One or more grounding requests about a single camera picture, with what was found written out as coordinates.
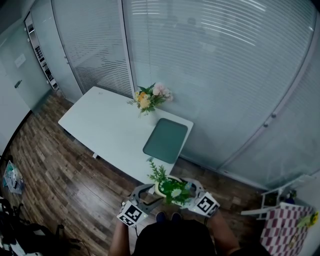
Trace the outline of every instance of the potted plant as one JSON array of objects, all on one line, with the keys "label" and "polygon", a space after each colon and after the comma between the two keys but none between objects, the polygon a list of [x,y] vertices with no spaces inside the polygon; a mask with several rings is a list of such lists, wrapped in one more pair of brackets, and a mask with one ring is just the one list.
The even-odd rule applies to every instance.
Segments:
[{"label": "potted plant", "polygon": [[140,115],[148,116],[149,124],[155,126],[158,122],[155,107],[166,101],[171,102],[174,99],[172,92],[161,83],[154,83],[147,88],[139,86],[139,89],[140,91],[135,92],[134,99],[127,103],[136,104],[140,109]]},{"label": "potted plant", "polygon": [[154,181],[154,191],[157,195],[166,199],[167,204],[174,203],[183,206],[190,200],[191,197],[191,184],[182,181],[181,179],[166,175],[163,165],[156,167],[152,160],[149,161],[152,169],[152,174],[148,177]]}]

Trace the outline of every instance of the plant pot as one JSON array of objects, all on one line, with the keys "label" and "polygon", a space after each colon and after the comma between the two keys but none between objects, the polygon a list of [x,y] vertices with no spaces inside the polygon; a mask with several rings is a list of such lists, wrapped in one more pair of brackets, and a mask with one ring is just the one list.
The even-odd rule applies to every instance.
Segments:
[{"label": "plant pot", "polygon": [[153,127],[156,126],[156,124],[159,120],[159,117],[158,117],[158,114],[156,111],[150,111],[143,118],[146,120],[148,125],[153,126]]},{"label": "plant pot", "polygon": [[[172,180],[176,180],[178,182],[183,182],[181,179],[179,179],[177,177],[174,177],[174,176],[171,176],[171,175],[168,175],[167,178],[168,179],[172,179]],[[161,188],[159,188],[159,186],[160,186],[159,182],[156,181],[155,184],[154,184],[154,192],[157,195],[166,198],[167,196],[164,193],[161,192]]]}]

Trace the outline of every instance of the person's arm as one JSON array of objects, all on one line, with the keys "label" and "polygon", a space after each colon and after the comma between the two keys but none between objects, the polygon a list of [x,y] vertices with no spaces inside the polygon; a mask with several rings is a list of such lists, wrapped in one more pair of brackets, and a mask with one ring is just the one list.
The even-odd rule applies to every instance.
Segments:
[{"label": "person's arm", "polygon": [[128,226],[118,219],[108,256],[130,256]]},{"label": "person's arm", "polygon": [[208,223],[213,231],[216,247],[220,251],[229,256],[240,249],[238,239],[219,210],[208,220]]}]

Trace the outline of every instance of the door handle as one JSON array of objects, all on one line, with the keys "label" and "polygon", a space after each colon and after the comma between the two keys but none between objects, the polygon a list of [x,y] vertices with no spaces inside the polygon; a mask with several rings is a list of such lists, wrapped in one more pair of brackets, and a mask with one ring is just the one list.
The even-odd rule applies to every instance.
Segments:
[{"label": "door handle", "polygon": [[20,80],[20,81],[18,81],[18,82],[16,82],[16,84],[15,84],[15,86],[14,86],[14,88],[18,88],[19,87],[19,85],[21,84],[21,82],[22,82],[22,80]]}]

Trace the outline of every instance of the checkered cloth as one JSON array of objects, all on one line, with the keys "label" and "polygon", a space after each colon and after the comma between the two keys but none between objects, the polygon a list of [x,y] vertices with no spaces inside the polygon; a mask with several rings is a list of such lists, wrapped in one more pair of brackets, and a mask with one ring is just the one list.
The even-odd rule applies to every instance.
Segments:
[{"label": "checkered cloth", "polygon": [[[267,213],[260,243],[272,256],[296,256],[302,249],[308,233],[307,227],[297,227],[299,220],[314,212],[312,207],[303,207],[288,203]],[[292,248],[289,244],[297,235]]]}]

